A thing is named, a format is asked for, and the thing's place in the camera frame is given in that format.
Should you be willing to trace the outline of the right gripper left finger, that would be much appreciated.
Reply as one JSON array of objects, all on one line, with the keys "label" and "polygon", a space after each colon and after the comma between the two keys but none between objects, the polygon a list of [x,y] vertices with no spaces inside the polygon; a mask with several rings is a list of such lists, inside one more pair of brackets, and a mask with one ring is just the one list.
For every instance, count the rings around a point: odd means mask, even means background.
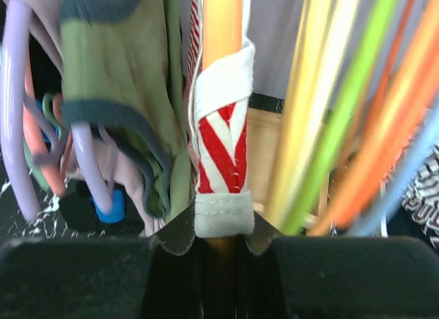
[{"label": "right gripper left finger", "polygon": [[201,318],[193,209],[149,238],[10,239],[2,318]]}]

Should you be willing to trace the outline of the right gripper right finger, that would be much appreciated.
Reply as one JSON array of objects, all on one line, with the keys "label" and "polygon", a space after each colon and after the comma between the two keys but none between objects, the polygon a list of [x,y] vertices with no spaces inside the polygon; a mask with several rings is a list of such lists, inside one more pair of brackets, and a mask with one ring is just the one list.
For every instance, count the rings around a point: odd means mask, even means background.
[{"label": "right gripper right finger", "polygon": [[239,252],[238,318],[437,318],[438,256],[409,237],[286,237],[260,215]]}]

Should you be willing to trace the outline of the yellow plastic hanger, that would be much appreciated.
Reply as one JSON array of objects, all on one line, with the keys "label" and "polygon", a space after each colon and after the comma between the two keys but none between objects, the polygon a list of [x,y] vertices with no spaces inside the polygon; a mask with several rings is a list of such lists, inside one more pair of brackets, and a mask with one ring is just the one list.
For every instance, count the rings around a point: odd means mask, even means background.
[{"label": "yellow plastic hanger", "polygon": [[331,3],[332,0],[304,1],[265,207],[265,218],[273,224],[279,223],[288,205],[293,164],[298,158],[300,141],[296,133],[305,118],[309,89],[315,74]]}]

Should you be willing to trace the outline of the red white striped top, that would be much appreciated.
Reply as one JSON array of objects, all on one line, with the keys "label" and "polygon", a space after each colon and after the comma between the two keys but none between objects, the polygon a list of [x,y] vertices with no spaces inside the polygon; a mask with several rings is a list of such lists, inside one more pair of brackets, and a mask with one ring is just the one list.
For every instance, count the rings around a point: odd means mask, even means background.
[{"label": "red white striped top", "polygon": [[196,169],[194,230],[199,238],[250,234],[247,109],[255,46],[247,37],[251,0],[243,0],[240,49],[202,68],[203,0],[191,0],[184,103],[188,152]]}]

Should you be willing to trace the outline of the orange hanger with red top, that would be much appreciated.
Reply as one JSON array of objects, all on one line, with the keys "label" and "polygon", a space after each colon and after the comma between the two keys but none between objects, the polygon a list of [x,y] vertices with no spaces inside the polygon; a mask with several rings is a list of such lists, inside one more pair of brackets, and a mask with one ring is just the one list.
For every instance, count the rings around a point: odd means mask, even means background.
[{"label": "orange hanger with red top", "polygon": [[242,0],[203,0],[202,72],[197,80],[196,120],[200,185],[195,232],[202,238],[252,230],[246,189],[246,96],[241,72]]}]

